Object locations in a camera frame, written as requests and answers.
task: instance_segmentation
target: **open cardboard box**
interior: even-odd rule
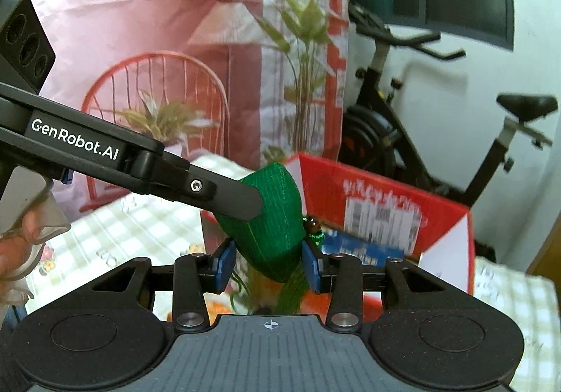
[[[472,293],[475,252],[467,207],[324,158],[297,154],[284,165],[298,186],[302,214],[399,247],[421,268]],[[201,222],[205,248],[212,253],[225,234],[211,213],[203,211]],[[309,292],[300,311],[324,319],[329,302],[329,294]],[[364,293],[364,303],[365,320],[375,320],[382,312],[379,293]]]

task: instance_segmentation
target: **exercise bike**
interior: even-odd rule
[[[391,47],[411,48],[440,61],[453,61],[466,56],[463,49],[442,54],[423,46],[440,40],[440,33],[430,32],[402,39],[392,35],[380,18],[357,5],[349,6],[349,15],[356,32],[375,40],[374,58],[367,69],[359,68],[356,77],[363,80],[355,105],[343,115],[342,144],[338,160],[398,180],[422,190],[472,207],[483,193],[499,166],[509,172],[514,165],[507,152],[517,131],[532,138],[532,144],[542,149],[553,142],[527,123],[557,111],[557,99],[552,95],[499,94],[497,103],[511,116],[504,119],[503,129],[487,152],[481,166],[465,190],[440,182],[430,175],[405,127],[391,106],[392,96],[385,96],[379,82]],[[392,88],[402,83],[392,79]],[[396,153],[403,166],[398,166]]]

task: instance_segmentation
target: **green and white plaid cloth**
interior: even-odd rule
[[[524,355],[511,388],[561,391],[561,325],[554,284],[478,257],[473,295],[508,315],[524,335]]]
[[[206,155],[194,165],[239,180],[250,173],[226,158]],[[204,251],[200,210],[155,196],[128,196],[75,221],[72,229],[47,242],[38,267],[27,277],[34,295],[27,312],[64,296],[134,257],[152,265],[173,264],[186,252]],[[210,296],[229,307],[229,297]],[[154,314],[165,320],[170,292],[156,295]]]

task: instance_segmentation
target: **zongzi shaped ornament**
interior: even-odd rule
[[[270,280],[286,283],[302,258],[302,240],[306,236],[296,183],[280,163],[271,163],[241,181],[261,193],[262,213],[249,222],[214,216],[255,270]]]

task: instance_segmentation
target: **metal bolt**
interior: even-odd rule
[[[203,322],[205,322],[205,319],[199,313],[183,313],[177,317],[177,323],[183,327],[197,327]]]
[[[203,182],[201,182],[201,180],[193,180],[191,182],[191,189],[195,193],[198,193],[199,191],[201,191],[203,189]]]
[[[358,317],[352,313],[337,313],[332,316],[331,322],[338,327],[352,327],[358,324]]]

